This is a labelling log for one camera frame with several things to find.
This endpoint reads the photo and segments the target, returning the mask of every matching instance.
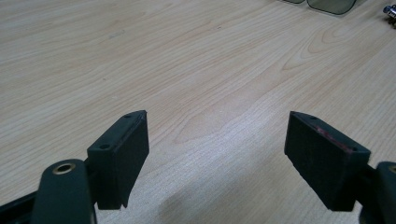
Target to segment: glasses lens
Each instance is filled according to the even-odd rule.
[[[341,15],[352,9],[356,0],[307,0],[307,2],[314,9]]]
[[[294,3],[294,4],[300,4],[305,0],[285,0],[286,2]]]

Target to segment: light wooden surface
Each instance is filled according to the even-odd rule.
[[[128,208],[99,223],[358,223],[283,154],[289,112],[396,161],[396,30],[359,2],[334,17],[276,0],[1,0],[0,204],[84,160],[146,109],[150,154]]]

